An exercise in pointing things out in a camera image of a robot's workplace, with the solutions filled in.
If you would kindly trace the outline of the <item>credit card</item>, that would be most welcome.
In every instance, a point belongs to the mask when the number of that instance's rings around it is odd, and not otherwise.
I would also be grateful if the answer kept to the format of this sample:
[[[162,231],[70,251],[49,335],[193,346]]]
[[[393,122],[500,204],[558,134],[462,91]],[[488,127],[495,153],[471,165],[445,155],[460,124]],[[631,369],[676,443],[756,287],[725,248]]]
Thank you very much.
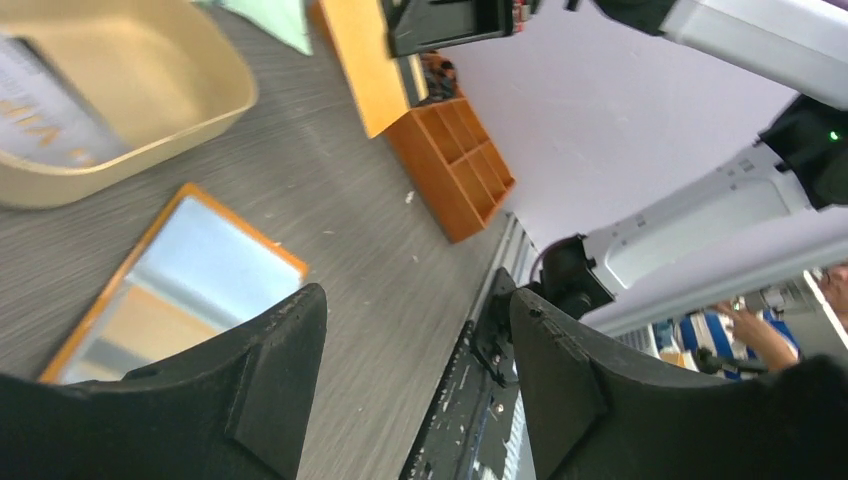
[[[121,157],[130,146],[31,41],[2,33],[1,150],[81,169]]]

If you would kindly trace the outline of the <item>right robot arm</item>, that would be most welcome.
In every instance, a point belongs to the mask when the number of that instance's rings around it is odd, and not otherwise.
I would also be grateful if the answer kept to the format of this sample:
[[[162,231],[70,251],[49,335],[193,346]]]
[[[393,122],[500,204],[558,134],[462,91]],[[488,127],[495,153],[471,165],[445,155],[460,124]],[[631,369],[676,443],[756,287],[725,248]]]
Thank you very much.
[[[601,329],[676,309],[697,255],[847,203],[843,1],[403,1],[387,36],[455,63],[520,177],[527,288]]]

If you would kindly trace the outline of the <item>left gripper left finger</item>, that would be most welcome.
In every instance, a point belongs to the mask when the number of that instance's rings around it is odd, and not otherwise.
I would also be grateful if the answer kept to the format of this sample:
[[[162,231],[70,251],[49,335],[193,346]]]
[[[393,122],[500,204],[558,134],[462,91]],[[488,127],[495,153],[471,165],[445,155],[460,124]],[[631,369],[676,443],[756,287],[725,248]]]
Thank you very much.
[[[310,283],[118,381],[1,379],[5,479],[293,479],[327,334]]]

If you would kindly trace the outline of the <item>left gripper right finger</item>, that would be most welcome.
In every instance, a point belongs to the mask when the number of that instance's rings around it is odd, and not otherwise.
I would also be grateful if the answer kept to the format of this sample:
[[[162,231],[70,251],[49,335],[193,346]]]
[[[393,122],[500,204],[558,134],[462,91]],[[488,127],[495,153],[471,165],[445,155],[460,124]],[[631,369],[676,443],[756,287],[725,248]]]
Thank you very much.
[[[510,299],[540,479],[843,479],[847,367],[819,355],[731,381],[671,365],[527,289]]]

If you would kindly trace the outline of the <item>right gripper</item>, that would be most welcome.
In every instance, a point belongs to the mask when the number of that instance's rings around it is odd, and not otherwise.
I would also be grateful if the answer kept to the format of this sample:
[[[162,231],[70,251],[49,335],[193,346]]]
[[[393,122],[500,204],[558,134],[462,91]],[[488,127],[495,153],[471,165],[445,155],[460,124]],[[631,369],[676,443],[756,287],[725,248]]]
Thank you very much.
[[[523,30],[537,0],[383,1],[387,44],[394,57],[427,53]]]

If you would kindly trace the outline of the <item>orange leather card holder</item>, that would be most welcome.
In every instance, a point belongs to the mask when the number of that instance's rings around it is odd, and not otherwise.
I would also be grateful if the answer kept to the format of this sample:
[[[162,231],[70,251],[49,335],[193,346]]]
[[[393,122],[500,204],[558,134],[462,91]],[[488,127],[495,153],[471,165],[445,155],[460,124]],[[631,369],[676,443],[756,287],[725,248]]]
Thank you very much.
[[[265,312],[308,265],[193,183],[183,185],[39,379],[115,381]]]

